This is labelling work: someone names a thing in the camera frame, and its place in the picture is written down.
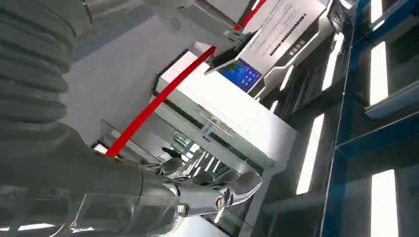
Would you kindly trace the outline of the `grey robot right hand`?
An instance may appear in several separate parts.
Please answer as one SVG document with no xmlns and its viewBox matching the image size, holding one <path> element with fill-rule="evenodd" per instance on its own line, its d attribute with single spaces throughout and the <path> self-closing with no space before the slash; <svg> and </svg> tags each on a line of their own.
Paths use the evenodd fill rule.
<svg viewBox="0 0 419 237">
<path fill-rule="evenodd" d="M 3 237 L 166 237 L 188 217 L 248 200 L 253 171 L 202 185 L 107 159 L 70 128 L 0 131 Z"/>
</svg>

